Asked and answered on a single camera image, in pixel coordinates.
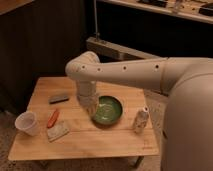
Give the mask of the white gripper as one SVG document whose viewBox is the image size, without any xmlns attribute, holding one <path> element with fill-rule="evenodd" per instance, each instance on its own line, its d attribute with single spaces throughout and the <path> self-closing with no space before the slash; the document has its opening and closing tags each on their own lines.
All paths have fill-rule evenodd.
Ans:
<svg viewBox="0 0 213 171">
<path fill-rule="evenodd" d="M 99 95 L 95 94 L 93 96 L 77 96 L 80 106 L 87 112 L 87 114 L 93 118 L 96 114 L 98 104 L 99 104 Z"/>
</svg>

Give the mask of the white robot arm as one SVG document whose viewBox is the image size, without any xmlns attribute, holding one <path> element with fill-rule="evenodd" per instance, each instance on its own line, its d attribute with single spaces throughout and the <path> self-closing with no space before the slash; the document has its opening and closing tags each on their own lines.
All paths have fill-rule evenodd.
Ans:
<svg viewBox="0 0 213 171">
<path fill-rule="evenodd" d="M 70 60 L 82 107 L 97 103 L 97 82 L 160 92 L 168 97 L 160 171 L 213 171 L 213 59 L 167 57 L 102 63 L 86 51 Z"/>
</svg>

